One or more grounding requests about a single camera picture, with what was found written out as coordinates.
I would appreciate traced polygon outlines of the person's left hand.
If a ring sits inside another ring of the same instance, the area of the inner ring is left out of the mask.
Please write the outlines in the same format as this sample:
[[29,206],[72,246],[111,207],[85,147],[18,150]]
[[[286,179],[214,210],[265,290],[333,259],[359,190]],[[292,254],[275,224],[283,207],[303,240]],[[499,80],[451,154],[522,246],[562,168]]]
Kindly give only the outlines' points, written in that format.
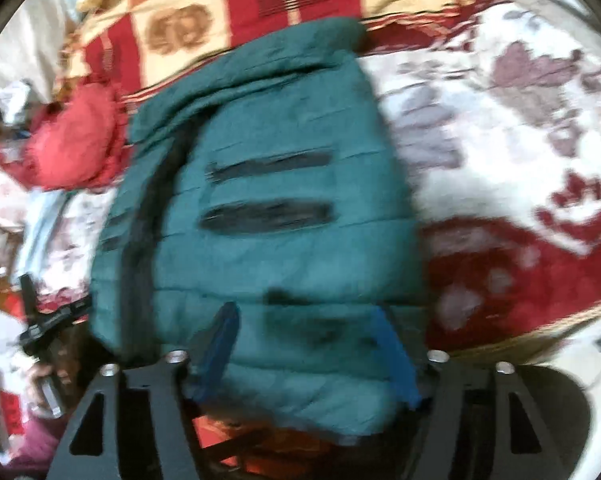
[[75,407],[82,391],[79,372],[85,340],[82,325],[64,330],[52,341],[46,355],[28,370],[28,408],[35,415],[60,419]]

